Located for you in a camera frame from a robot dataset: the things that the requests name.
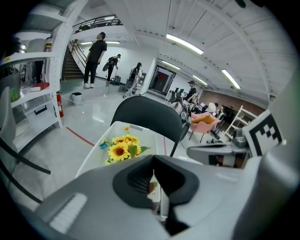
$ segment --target flower bouquet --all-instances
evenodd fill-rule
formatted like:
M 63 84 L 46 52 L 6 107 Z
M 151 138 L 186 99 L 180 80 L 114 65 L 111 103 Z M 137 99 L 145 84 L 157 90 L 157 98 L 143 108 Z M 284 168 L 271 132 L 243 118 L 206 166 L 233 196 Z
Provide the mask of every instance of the flower bouquet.
M 138 137 L 130 135 L 129 127 L 125 127 L 126 131 L 122 137 L 113 138 L 110 142 L 105 139 L 100 145 L 101 149 L 108 149 L 109 159 L 105 161 L 105 164 L 116 163 L 127 159 L 135 158 L 142 152 L 149 149 L 149 147 L 142 146 Z

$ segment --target orange cushion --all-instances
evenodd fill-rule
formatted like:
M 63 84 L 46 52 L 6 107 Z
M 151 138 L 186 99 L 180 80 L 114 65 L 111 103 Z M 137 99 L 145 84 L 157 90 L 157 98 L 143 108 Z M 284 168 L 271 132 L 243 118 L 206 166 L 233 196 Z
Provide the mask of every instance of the orange cushion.
M 207 124 L 211 124 L 215 121 L 215 119 L 211 115 L 207 115 L 205 117 L 192 119 L 192 123 L 205 122 Z

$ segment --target gray pants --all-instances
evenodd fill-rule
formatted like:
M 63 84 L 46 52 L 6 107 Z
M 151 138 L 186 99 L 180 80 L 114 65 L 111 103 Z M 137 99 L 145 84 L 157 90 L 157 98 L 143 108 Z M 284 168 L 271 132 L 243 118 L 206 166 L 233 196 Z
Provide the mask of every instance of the gray pants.
M 135 79 L 135 81 L 133 82 L 131 88 L 128 89 L 128 91 L 124 94 L 126 97 L 127 97 L 127 96 L 129 96 L 129 97 L 131 96 L 132 90 L 133 90 L 133 88 L 137 85 L 138 82 L 139 82 L 139 80 L 138 80 L 138 79 Z

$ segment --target black door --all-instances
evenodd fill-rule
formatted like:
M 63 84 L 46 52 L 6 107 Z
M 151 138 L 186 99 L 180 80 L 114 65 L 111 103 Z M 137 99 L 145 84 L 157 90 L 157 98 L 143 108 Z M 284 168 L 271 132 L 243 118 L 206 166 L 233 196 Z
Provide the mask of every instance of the black door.
M 157 76 L 156 76 L 156 79 L 154 80 L 154 84 L 153 84 L 152 89 L 156 90 L 156 91 L 159 91 L 159 92 L 163 92 L 163 89 L 165 87 L 165 83 L 167 82 L 168 78 L 169 78 L 169 75 L 158 72 Z

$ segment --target sunflower center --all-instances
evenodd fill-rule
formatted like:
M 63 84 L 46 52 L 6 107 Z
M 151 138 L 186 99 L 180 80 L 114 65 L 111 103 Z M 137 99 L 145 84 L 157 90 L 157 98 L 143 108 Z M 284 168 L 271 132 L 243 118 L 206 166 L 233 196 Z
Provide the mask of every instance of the sunflower center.
M 116 154 L 117 154 L 118 156 L 123 155 L 123 153 L 124 153 L 124 150 L 123 150 L 122 148 L 118 148 L 118 149 L 116 150 Z

